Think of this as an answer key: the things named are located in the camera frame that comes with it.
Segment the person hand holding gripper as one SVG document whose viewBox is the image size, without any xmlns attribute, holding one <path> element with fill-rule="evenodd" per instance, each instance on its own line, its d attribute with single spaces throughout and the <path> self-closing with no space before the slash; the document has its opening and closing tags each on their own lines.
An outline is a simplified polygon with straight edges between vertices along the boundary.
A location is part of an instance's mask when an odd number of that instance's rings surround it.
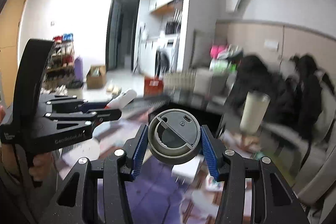
<svg viewBox="0 0 336 224">
<path fill-rule="evenodd" d="M 14 148 L 9 144 L 1 145 L 2 163 L 5 169 L 14 175 L 19 174 L 18 164 L 15 160 Z M 34 181 L 43 181 L 49 175 L 54 166 L 54 157 L 51 152 L 36 155 L 33 166 L 29 168 L 29 174 Z"/>
</svg>

